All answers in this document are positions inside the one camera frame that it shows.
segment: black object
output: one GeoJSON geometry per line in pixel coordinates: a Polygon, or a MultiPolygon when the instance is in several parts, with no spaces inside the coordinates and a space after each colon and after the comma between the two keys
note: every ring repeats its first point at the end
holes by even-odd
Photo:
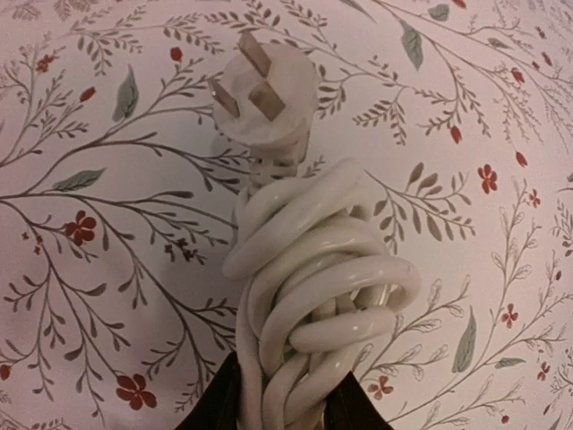
{"type": "MultiPolygon", "coordinates": [[[[175,430],[237,430],[241,369],[229,354],[195,408],[175,430]]],[[[325,430],[393,430],[352,373],[326,400],[325,430]]]]}

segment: white cord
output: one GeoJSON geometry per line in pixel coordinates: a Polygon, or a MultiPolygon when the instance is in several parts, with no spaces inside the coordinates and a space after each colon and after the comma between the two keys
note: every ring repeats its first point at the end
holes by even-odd
{"type": "Polygon", "coordinates": [[[239,195],[223,272],[248,280],[236,322],[243,430],[320,426],[324,399],[361,343],[391,332],[418,294],[417,269],[389,255],[368,222],[362,177],[343,160],[323,176],[239,195]]]}

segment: metal prong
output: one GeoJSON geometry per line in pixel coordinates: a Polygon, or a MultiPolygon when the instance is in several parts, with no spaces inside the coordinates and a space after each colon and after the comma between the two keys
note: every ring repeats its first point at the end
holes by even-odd
{"type": "Polygon", "coordinates": [[[211,96],[219,105],[221,105],[229,114],[238,118],[240,116],[239,105],[236,100],[231,96],[223,86],[215,79],[211,78],[207,81],[211,96]]]}
{"type": "Polygon", "coordinates": [[[249,100],[269,121],[274,121],[286,107],[283,100],[281,100],[268,82],[261,82],[254,87],[249,94],[249,100]]]}
{"type": "Polygon", "coordinates": [[[263,78],[269,75],[270,58],[249,31],[245,31],[239,39],[239,50],[263,78]]]}

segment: floral pattern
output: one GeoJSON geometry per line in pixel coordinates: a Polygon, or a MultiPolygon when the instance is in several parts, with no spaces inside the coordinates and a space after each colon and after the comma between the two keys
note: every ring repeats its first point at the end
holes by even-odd
{"type": "Polygon", "coordinates": [[[175,428],[235,348],[251,159],[207,81],[247,30],[321,77],[300,176],[359,159],[423,274],[355,364],[386,420],[573,428],[569,2],[8,0],[0,23],[0,429],[175,428]]]}

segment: red flower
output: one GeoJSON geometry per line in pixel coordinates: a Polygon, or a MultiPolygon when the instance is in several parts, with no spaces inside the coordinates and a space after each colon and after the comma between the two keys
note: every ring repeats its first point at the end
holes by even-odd
{"type": "Polygon", "coordinates": [[[117,385],[119,385],[119,388],[115,390],[117,397],[129,401],[129,406],[133,410],[140,410],[143,404],[149,408],[155,408],[158,405],[155,395],[145,391],[147,384],[140,374],[135,374],[133,379],[129,376],[117,376],[117,385]]]}
{"type": "Polygon", "coordinates": [[[56,59],[55,56],[44,55],[44,58],[38,61],[36,64],[36,72],[45,73],[47,72],[47,67],[56,59]]]}
{"type": "Polygon", "coordinates": [[[545,31],[541,30],[540,27],[535,27],[535,29],[537,30],[537,33],[539,34],[539,37],[541,39],[545,39],[545,31]]]}
{"type": "Polygon", "coordinates": [[[69,222],[65,225],[65,235],[71,237],[77,246],[84,242],[91,242],[95,238],[92,231],[96,227],[96,221],[92,217],[86,218],[85,211],[78,211],[75,216],[75,222],[69,222]]]}
{"type": "Polygon", "coordinates": [[[181,59],[183,58],[183,52],[179,47],[172,47],[171,48],[171,59],[173,61],[181,63],[181,59]]]}
{"type": "Polygon", "coordinates": [[[529,201],[534,205],[534,208],[537,208],[537,206],[541,204],[541,200],[537,197],[537,190],[534,189],[533,192],[529,194],[529,201]]]}
{"type": "Polygon", "coordinates": [[[511,74],[513,74],[513,79],[519,83],[526,83],[526,80],[523,79],[523,74],[516,67],[511,69],[511,74]]]}
{"type": "Polygon", "coordinates": [[[496,181],[498,180],[498,174],[492,170],[492,166],[486,164],[483,168],[478,168],[477,174],[483,179],[482,188],[486,194],[489,194],[490,190],[497,191],[498,185],[496,181]]]}
{"type": "Polygon", "coordinates": [[[374,398],[376,400],[381,400],[384,394],[391,394],[394,391],[394,387],[387,387],[388,376],[381,376],[378,380],[380,383],[373,383],[368,386],[368,392],[374,393],[374,398]]]}
{"type": "Polygon", "coordinates": [[[549,56],[547,54],[545,54],[544,52],[542,53],[543,56],[543,60],[545,60],[545,63],[547,63],[547,65],[553,65],[552,60],[549,58],[549,56]]]}
{"type": "Polygon", "coordinates": [[[5,381],[10,377],[12,368],[9,365],[0,365],[0,379],[5,381]]]}
{"type": "Polygon", "coordinates": [[[522,168],[527,166],[526,157],[521,152],[516,152],[516,159],[517,162],[519,163],[519,166],[521,166],[522,168]]]}
{"type": "Polygon", "coordinates": [[[95,93],[96,89],[93,87],[89,87],[80,95],[80,102],[83,103],[84,101],[91,99],[91,96],[93,96],[95,93]]]}
{"type": "Polygon", "coordinates": [[[462,132],[459,131],[459,128],[457,128],[455,125],[453,127],[451,127],[449,129],[449,132],[451,133],[451,137],[454,140],[455,143],[460,143],[462,140],[462,132]]]}
{"type": "Polygon", "coordinates": [[[517,312],[513,312],[513,303],[510,303],[508,305],[508,311],[501,316],[501,322],[506,323],[508,329],[510,329],[513,325],[513,322],[517,321],[518,316],[519,314],[517,312]]]}
{"type": "Polygon", "coordinates": [[[549,373],[551,368],[552,367],[550,365],[547,365],[546,361],[543,361],[541,363],[541,372],[537,374],[537,381],[545,381],[545,379],[547,378],[547,374],[549,373]]]}

